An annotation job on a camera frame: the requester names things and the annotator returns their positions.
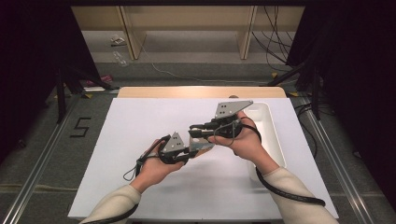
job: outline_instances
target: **hand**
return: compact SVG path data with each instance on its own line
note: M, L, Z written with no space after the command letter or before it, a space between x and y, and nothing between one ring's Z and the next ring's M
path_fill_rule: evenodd
M241 119L243 124L254 128L256 127L254 121L249 119L243 111L238 112L237 117ZM228 146L240 158L252 161L256 164L264 175L279 167L262 147L259 136L248 128L243 128L241 133L238 134L234 140L221 136L210 136L207 140L217 145Z
M160 148L161 142L152 151L157 152ZM148 158L143 164L140 174L131 182L131 186L143 193L148 187L161 183L167 175L179 170L184 165L183 161L176 164L165 164L160 158Z

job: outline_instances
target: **black cable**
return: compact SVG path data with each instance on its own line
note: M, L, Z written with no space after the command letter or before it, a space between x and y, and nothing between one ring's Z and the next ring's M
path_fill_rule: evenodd
M213 137L215 138L215 142L218 142L218 140L216 140L216 132L218 132L218 131L221 130L221 129L227 128L227 127L229 127L229 126L233 126L233 127L232 127L232 129L233 129L233 141L235 140L235 121L233 121L233 122L231 122L231 123L229 123L229 124L220 126L220 127L218 127L217 129L215 129L215 131L213 131ZM233 141L231 141L231 143L228 144L228 145L223 145L223 144L221 144L221 145L224 146L224 147L229 147L230 145L233 144Z
M134 178L134 176L138 176L138 175L140 174L140 169L141 169L143 163L145 163L145 161L146 161L148 158L151 158L151 157L149 157L149 154L152 152L152 150L154 150L154 148L155 148L156 146L158 146L158 144L160 144L163 140L167 140L167 139L169 139L169 138L170 138L170 135L166 135L166 136L162 137L160 140L158 140L156 143L154 143L154 144L146 151L145 154L143 154L139 159L137 159L136 165L134 166L134 168L132 168L131 170L129 170L128 172L126 172L126 173L123 175L124 180L126 180L126 181L131 181L131 180ZM125 176L127 176L127 175L128 175L129 173L131 173L132 171L134 171L134 173L132 174L132 177L131 177L131 178L126 178Z
M272 37L273 37L273 35L274 34L276 34L276 37L277 37L277 41L279 42L279 43L282 43L282 45L283 45L283 42L282 42L282 39L279 37L279 34L278 34L278 32L277 32L277 14L278 14L278 11L279 11L279 7L278 6L275 6L274 7L274 12L275 12L275 21L274 21L274 23L272 23L272 20L271 20L271 17L270 17L270 15L268 14L268 11L267 11L267 8L264 6L264 11L265 11L265 14L266 14L266 16L267 16L267 18L268 18L268 20L269 20L269 22L270 22L270 24L271 24L271 27L273 28L273 32L271 33L271 39L272 39ZM280 51L282 52L282 54L283 54L283 57L285 58L285 59L287 59L286 58L286 56L285 56L285 53L283 52L283 49L282 49L282 47L281 47L281 45L279 44L279 48L280 48Z
M278 60L280 60L282 63L286 63L286 61L284 61L283 59L281 59L279 56L277 56L273 51L271 51L270 49L268 49L267 47L264 46L264 44L259 40L259 38L252 32L254 38L256 39L257 43L269 54L271 54L273 57L277 58Z
M318 155L318 142L317 142L315 136L314 136L311 132L309 132L308 128L307 128L307 127L301 122L301 120L300 120L300 116L301 116L304 112L306 112L306 111L308 111L308 110L311 109L311 104L309 103L309 104L306 104L306 105L299 105L299 106L294 107L294 109L298 109L298 108L301 108L301 109L300 109L299 112L297 113L297 120L300 122L300 125L306 130L306 132L309 134L309 136L311 136L311 138L312 138L312 140L313 140L313 142L314 142L314 153L313 153L313 157L314 157L314 159L315 159L315 158L317 157L317 155Z
M270 37L268 37L268 35L265 34L264 31L262 31L262 35L263 35L265 38L269 39L270 41L272 41L272 42L274 42L274 43L276 43L276 44L281 44L281 45L283 45L283 46L285 46L285 47L291 48L290 45L287 45L287 44L284 44L284 43L280 43L280 42L277 42L277 41L271 39Z
M328 113L328 112L324 112L323 110L319 110L320 113L325 114L325 115L329 115L329 116L335 116L335 113Z
M105 219L100 219L100 220L96 220L96 221L91 221L91 222L87 222L86 224L109 224L109 223L114 223L114 222L118 222L121 220L124 220L125 218L128 218L131 216L131 214L134 213L134 211L136 211L137 206L139 206L139 204L135 204L133 208L131 208L129 211L125 212L124 214L121 214L119 216L116 217L108 217Z
M251 127L249 125L246 125L250 130L253 130L255 134L257 134L260 138L260 142L262 141L262 135L260 134L259 130L257 130L256 127ZM278 189L274 186L272 186L271 184L269 184L267 181L265 181L264 177L262 177L262 173L259 171L259 169L256 167L256 174L257 177L260 179L260 182L262 182L262 184L269 190L271 190L274 194L277 194L281 197L290 199L290 200L294 200L297 202L301 202L301 203L312 203L312 204L319 204L322 206L325 206L326 203L318 198L312 198L312 197L305 197L305 196L301 196L301 195L296 195L296 194L292 194L292 193L288 193L286 191L283 191L281 189Z
M286 34L287 34L288 37L290 38L291 42L293 42L293 38L291 38L291 36L289 35L289 32L286 32Z

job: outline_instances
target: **forearm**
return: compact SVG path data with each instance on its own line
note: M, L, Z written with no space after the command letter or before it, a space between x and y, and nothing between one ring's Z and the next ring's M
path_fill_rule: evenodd
M266 182L288 193L305 197L315 197L295 175L283 167L264 175ZM325 207L301 203L278 196L271 192L285 223L337 223Z
M103 198L93 209L91 214L81 223L90 223L112 217L118 217L131 211L140 202L141 194L130 185L123 186Z

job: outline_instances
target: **right hand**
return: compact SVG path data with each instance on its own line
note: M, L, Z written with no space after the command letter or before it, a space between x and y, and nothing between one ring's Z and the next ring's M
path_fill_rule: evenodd
M254 121L249 119L243 111L238 112L236 116L241 119L243 124L253 128L256 127ZM241 133L238 134L234 140L221 136L210 136L207 140L217 145L228 146L237 156L248 161L253 161L253 163L256 163L256 160L259 160L260 157L265 156L265 154L268 156L262 147L259 136L248 128L243 128Z

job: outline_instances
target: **white board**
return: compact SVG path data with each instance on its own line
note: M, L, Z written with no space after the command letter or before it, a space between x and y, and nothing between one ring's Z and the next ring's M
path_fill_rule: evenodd
M214 118L218 102L231 99L114 99L87 171L69 212L87 217L156 138ZM253 99L269 105L288 170L338 217L289 99ZM226 147L214 147L146 190L133 220L226 221L281 219L269 192L251 180L247 162Z

